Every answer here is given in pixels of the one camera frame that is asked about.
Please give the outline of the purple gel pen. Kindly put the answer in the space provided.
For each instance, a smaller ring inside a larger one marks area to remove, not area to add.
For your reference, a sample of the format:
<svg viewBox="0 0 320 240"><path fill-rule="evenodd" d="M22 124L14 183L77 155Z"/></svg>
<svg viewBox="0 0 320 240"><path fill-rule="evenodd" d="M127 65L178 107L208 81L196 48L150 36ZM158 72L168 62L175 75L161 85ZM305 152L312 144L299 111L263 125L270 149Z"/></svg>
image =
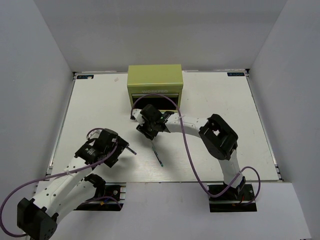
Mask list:
<svg viewBox="0 0 320 240"><path fill-rule="evenodd" d="M137 153L134 150L132 150L130 147L127 147L126 149L130 151L132 154L137 155Z"/></svg>

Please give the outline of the green gel pen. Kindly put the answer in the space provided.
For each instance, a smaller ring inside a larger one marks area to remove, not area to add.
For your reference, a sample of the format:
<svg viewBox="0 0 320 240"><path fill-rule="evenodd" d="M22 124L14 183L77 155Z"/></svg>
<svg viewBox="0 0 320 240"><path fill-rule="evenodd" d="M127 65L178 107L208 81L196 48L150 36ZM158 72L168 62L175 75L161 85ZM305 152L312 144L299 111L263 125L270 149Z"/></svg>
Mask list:
<svg viewBox="0 0 320 240"><path fill-rule="evenodd" d="M160 156L159 156L156 148L155 148L154 146L152 146L151 148L152 148L152 150L153 150L153 152L154 152L154 154L155 154L155 157L157 158L160 166L161 166L161 167L164 167L163 162L161 161Z"/></svg>

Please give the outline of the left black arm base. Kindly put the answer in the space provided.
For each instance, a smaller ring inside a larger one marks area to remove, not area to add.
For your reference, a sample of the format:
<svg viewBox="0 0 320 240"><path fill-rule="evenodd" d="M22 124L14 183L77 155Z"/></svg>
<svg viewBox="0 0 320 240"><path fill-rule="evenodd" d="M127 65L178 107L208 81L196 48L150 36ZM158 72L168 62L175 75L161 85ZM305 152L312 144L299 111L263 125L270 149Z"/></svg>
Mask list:
<svg viewBox="0 0 320 240"><path fill-rule="evenodd" d="M94 195L81 203L75 211L119 212L122 209L125 201L125 185L106 183L94 173L84 177L81 183L93 187Z"/></svg>

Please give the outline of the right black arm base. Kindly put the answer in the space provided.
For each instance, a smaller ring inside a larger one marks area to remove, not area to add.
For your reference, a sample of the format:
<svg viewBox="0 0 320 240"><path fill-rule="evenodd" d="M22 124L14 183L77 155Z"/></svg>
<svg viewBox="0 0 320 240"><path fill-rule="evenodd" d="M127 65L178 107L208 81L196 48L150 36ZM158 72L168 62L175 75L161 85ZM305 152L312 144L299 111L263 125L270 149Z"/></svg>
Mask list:
<svg viewBox="0 0 320 240"><path fill-rule="evenodd" d="M249 203L255 196L253 186L245 184L238 196L225 192L219 197L209 197L209 211L211 213L242 213L256 212L255 200Z"/></svg>

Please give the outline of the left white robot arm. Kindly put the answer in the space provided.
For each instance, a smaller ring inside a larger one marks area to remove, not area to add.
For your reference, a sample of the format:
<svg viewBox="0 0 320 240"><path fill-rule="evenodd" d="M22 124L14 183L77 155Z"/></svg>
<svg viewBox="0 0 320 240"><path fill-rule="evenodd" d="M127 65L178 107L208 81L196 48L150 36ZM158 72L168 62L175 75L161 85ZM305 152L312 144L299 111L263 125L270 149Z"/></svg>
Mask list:
<svg viewBox="0 0 320 240"><path fill-rule="evenodd" d="M17 226L34 240L50 239L58 223L87 200L103 198L105 180L93 173L101 164L111 168L129 143L117 132L104 128L98 137L89 138L74 154L62 176L32 199L17 205Z"/></svg>

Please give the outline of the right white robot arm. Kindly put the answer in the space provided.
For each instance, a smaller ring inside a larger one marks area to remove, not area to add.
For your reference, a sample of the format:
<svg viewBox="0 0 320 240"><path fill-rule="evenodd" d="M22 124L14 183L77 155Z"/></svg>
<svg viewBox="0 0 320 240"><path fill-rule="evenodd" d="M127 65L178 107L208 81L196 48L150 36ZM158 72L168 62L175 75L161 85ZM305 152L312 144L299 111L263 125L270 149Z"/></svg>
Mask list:
<svg viewBox="0 0 320 240"><path fill-rule="evenodd" d="M226 195L233 200L243 195L246 180L237 160L239 137L220 115L187 117L174 111L161 112L148 104L143 109L133 109L131 118L138 122L136 129L151 141L158 133L184 133L200 138L220 164Z"/></svg>

